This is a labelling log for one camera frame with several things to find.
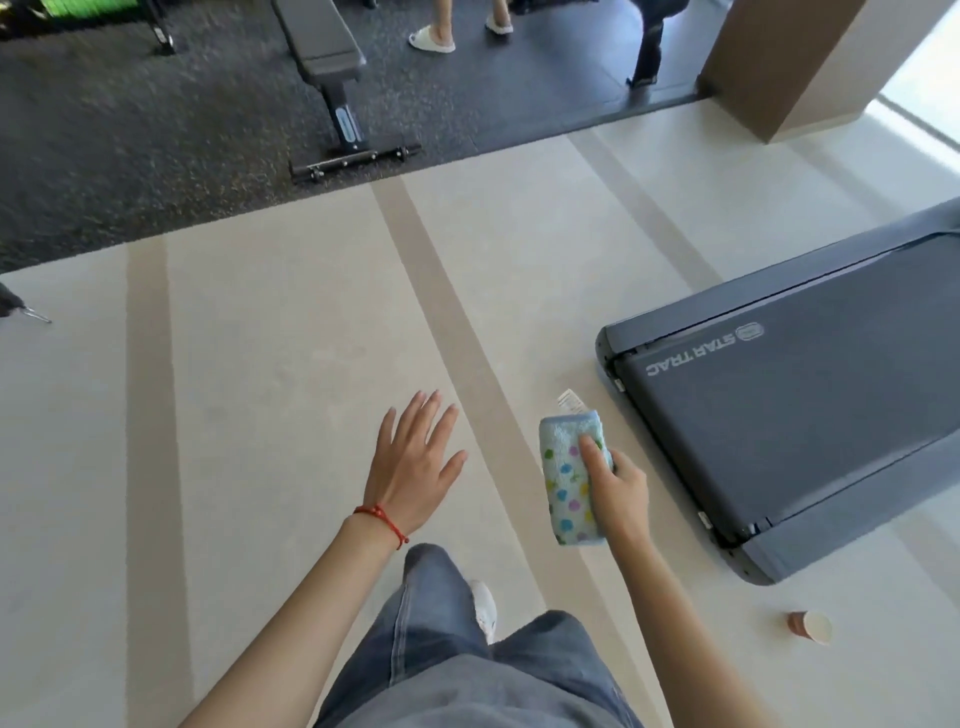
red string bracelet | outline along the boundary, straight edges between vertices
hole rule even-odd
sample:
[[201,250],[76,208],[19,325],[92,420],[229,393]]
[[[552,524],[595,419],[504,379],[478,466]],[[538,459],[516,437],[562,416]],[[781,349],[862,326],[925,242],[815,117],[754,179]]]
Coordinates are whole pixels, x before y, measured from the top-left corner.
[[399,546],[396,547],[397,551],[403,548],[404,544],[410,543],[410,539],[404,536],[403,531],[396,527],[396,523],[390,520],[390,516],[387,515],[387,512],[383,510],[383,506],[379,503],[376,503],[376,505],[358,505],[356,509],[354,509],[353,513],[366,513],[368,516],[378,518],[389,525],[390,530],[396,533],[396,537],[400,539]]

wrist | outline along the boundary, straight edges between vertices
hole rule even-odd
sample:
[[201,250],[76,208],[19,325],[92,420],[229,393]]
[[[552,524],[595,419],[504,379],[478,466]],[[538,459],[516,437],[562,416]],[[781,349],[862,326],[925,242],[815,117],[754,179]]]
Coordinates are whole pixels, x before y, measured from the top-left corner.
[[655,557],[659,554],[650,537],[650,531],[644,528],[614,531],[607,535],[607,542],[616,561],[624,557]]
[[344,520],[343,530],[355,534],[364,543],[396,551],[399,538],[384,521],[367,513],[353,513]]

colorful polka dot towel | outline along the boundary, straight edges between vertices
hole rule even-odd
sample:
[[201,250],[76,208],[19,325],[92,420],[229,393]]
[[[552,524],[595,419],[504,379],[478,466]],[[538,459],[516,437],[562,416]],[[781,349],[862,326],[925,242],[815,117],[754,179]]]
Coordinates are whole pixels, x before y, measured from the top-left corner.
[[540,457],[546,479],[550,522],[561,546],[600,544],[603,535],[593,517],[590,479],[580,456],[580,435],[596,442],[612,467],[603,440],[603,426],[595,411],[579,415],[544,417],[540,420]]

right hand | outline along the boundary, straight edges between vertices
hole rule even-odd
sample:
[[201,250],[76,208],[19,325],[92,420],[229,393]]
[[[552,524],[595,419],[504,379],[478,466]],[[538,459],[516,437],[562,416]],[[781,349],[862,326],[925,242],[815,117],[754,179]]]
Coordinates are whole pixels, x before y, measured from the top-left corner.
[[431,431],[443,399],[417,392],[400,415],[394,432],[392,407],[380,424],[363,504],[379,503],[405,535],[420,528],[437,510],[467,462],[460,450],[444,464],[444,451],[459,410],[451,404]]
[[589,435],[580,436],[580,454],[590,476],[590,500],[597,523],[614,546],[650,540],[647,475],[619,450],[611,449],[616,474]]

treadmill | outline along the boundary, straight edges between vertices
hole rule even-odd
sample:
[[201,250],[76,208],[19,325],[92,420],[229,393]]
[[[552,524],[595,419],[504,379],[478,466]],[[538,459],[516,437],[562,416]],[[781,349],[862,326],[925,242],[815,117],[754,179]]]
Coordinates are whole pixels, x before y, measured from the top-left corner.
[[960,482],[960,198],[596,347],[728,563],[781,581]]

